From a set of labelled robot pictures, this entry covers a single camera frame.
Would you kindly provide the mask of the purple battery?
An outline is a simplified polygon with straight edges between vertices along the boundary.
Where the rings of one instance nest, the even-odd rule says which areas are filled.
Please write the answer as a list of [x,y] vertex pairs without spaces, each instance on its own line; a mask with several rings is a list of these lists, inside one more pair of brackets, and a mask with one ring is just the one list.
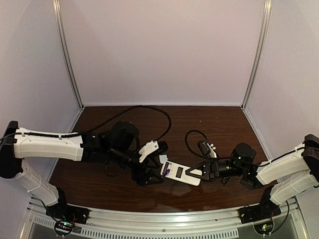
[[170,173],[170,169],[166,169],[164,172],[163,172],[163,177],[165,177],[166,175],[168,175]]

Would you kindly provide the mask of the white battery cover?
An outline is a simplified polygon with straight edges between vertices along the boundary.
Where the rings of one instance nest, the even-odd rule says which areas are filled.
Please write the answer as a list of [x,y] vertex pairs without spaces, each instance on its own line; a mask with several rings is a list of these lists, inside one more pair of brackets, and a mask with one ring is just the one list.
[[168,160],[168,157],[166,154],[159,156],[159,161],[161,164],[165,164],[167,162],[167,160]]

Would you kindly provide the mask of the white remote control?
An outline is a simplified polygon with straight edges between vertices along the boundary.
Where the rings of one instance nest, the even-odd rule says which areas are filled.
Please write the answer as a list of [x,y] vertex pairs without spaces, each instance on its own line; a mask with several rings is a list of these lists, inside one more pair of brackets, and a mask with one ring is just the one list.
[[[167,161],[165,164],[163,164],[161,171],[160,171],[160,174],[161,174],[162,178],[175,180],[175,181],[189,184],[192,186],[199,186],[200,181],[201,181],[199,178],[190,177],[190,176],[187,176],[185,174],[185,171],[188,168],[190,168],[190,167],[182,165],[182,164]],[[163,172],[166,169],[170,169],[170,173],[168,175],[166,175],[165,177],[163,177]]]

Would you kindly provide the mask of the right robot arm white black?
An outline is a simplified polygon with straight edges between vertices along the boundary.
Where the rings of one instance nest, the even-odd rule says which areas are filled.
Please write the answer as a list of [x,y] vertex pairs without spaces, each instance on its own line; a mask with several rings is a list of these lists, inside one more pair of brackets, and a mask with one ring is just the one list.
[[202,181],[240,176],[240,183],[251,190],[265,189],[260,203],[238,210],[242,223],[277,216],[280,204],[311,187],[319,186],[319,138],[313,134],[293,150],[270,161],[254,163],[256,151],[246,143],[236,145],[228,157],[218,157],[214,147],[200,141],[199,157],[204,161],[185,171]]

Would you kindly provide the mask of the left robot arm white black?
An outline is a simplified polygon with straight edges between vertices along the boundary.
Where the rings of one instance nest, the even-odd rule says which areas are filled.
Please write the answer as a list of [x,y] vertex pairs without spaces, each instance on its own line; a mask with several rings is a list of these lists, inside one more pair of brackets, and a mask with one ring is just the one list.
[[25,161],[28,157],[67,159],[85,163],[115,163],[131,171],[138,185],[153,184],[160,176],[155,158],[168,150],[165,141],[151,140],[142,147],[131,150],[132,143],[139,143],[138,129],[119,121],[109,131],[102,133],[58,134],[27,130],[11,121],[0,140],[0,176],[19,180],[30,193],[37,196],[46,206],[47,213],[65,218],[72,213],[65,193],[47,181],[43,181]]

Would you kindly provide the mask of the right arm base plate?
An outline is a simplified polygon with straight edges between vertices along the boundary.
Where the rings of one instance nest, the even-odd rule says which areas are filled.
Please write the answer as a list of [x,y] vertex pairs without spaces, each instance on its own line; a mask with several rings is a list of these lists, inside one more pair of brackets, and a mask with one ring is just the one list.
[[281,214],[279,206],[273,203],[245,206],[237,211],[242,224],[270,219]]

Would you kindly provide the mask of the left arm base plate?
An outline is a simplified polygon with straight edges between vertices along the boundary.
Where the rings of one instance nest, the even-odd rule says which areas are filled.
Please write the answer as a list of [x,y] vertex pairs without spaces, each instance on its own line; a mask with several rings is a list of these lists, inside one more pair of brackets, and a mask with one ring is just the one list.
[[46,214],[55,219],[65,220],[71,223],[86,224],[90,210],[87,208],[57,203],[46,207]]

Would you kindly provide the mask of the front aluminium rail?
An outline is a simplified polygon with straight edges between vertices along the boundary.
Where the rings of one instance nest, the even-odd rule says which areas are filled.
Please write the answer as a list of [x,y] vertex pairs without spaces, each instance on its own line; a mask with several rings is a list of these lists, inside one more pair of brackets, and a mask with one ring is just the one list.
[[277,229],[269,236],[254,228],[261,222],[241,223],[239,208],[199,212],[138,213],[88,208],[86,224],[75,224],[73,231],[61,237],[53,229],[55,220],[46,215],[41,201],[32,196],[18,239],[310,239],[296,198],[280,206],[281,214],[273,216]]

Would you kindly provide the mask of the right aluminium frame post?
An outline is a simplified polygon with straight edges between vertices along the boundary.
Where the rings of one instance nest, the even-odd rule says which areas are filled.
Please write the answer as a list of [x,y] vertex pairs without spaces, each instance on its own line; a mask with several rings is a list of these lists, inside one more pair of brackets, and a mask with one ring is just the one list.
[[252,94],[253,86],[255,83],[255,80],[257,78],[259,66],[262,59],[263,50],[266,44],[267,35],[269,31],[270,26],[270,20],[271,20],[271,13],[272,13],[272,0],[265,0],[264,1],[264,7],[263,7],[263,13],[262,13],[262,21],[260,25],[260,31],[259,31],[259,37],[257,42],[257,48],[255,52],[255,57],[247,85],[247,89],[245,92],[245,96],[241,105],[241,109],[244,111],[247,108],[250,96]]

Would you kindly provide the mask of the aluminium frame post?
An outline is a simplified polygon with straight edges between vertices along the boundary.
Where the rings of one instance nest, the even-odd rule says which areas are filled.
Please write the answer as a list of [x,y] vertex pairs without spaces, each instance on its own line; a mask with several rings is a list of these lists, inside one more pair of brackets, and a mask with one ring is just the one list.
[[62,11],[61,11],[61,1],[60,0],[53,0],[53,11],[55,15],[55,21],[57,25],[57,32],[60,40],[60,45],[61,45],[61,50],[62,50],[62,55],[63,55],[63,60],[67,72],[67,76],[70,82],[71,90],[73,92],[73,95],[75,97],[75,101],[77,103],[77,107],[79,109],[83,109],[84,105],[82,102],[82,99],[80,97],[80,92],[75,80],[75,75],[73,71],[73,67],[71,64],[71,58],[67,46],[67,39],[65,35],[65,30],[64,30],[64,25],[63,25],[63,17],[62,17]]
[[272,13],[272,0],[265,0],[264,1],[264,7],[263,7],[263,13],[262,13],[262,21],[260,25],[260,31],[259,31],[259,37],[257,42],[257,48],[255,52],[255,57],[247,85],[247,89],[245,92],[245,96],[241,105],[241,109],[244,111],[247,108],[250,96],[252,94],[253,86],[255,83],[255,80],[257,78],[259,66],[262,59],[263,50],[266,44],[267,35],[269,31],[270,26],[270,20],[271,20],[271,13]]

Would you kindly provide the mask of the left aluminium frame post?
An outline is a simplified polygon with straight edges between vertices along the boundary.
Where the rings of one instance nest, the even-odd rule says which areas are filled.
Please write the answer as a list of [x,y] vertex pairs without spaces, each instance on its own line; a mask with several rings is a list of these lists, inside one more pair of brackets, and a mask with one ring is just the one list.
[[61,45],[61,50],[62,50],[62,55],[63,55],[63,60],[67,72],[67,76],[70,82],[71,90],[73,92],[73,95],[75,97],[75,101],[77,103],[77,107],[79,109],[83,109],[84,105],[82,102],[82,99],[80,97],[80,92],[75,80],[75,75],[73,71],[73,67],[71,64],[71,58],[67,46],[67,39],[65,35],[65,30],[64,30],[64,25],[63,25],[63,17],[62,17],[62,11],[61,11],[61,1],[60,0],[53,0],[53,11],[55,15],[55,21],[57,25],[57,32],[60,40],[60,45]]

